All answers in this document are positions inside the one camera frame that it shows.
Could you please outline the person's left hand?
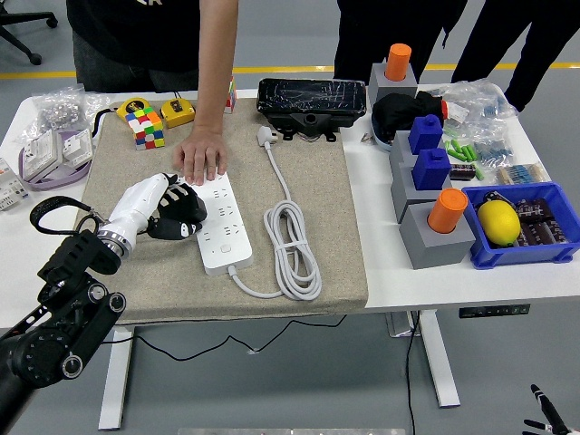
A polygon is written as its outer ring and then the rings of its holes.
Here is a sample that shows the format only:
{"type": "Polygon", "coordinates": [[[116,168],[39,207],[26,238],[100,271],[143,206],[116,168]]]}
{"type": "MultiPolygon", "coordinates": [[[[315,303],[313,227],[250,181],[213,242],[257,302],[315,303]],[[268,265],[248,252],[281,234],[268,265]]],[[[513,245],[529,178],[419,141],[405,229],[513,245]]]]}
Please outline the person's left hand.
{"type": "Polygon", "coordinates": [[[173,150],[172,166],[188,184],[203,185],[227,171],[227,146],[221,132],[201,127],[173,150]]]}

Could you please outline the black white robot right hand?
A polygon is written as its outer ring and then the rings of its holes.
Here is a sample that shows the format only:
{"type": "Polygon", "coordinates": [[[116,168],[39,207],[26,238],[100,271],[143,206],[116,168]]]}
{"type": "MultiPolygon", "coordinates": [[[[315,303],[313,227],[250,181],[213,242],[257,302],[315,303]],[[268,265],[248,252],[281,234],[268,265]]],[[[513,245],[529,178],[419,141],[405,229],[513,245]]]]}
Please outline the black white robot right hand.
{"type": "Polygon", "coordinates": [[[530,385],[541,411],[547,418],[547,423],[524,419],[524,424],[533,429],[543,430],[550,434],[576,434],[575,430],[568,428],[557,412],[554,404],[547,398],[543,391],[534,383],[530,385]]]}

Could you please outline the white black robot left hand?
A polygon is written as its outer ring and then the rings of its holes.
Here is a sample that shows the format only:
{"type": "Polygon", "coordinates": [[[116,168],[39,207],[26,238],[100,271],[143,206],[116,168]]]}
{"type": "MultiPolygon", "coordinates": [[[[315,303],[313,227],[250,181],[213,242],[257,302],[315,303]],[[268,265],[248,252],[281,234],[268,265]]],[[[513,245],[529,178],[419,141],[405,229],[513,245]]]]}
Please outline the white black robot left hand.
{"type": "Polygon", "coordinates": [[[128,188],[100,232],[116,234],[131,245],[138,234],[162,240],[192,236],[207,218],[204,201],[176,174],[159,173],[128,188]]]}

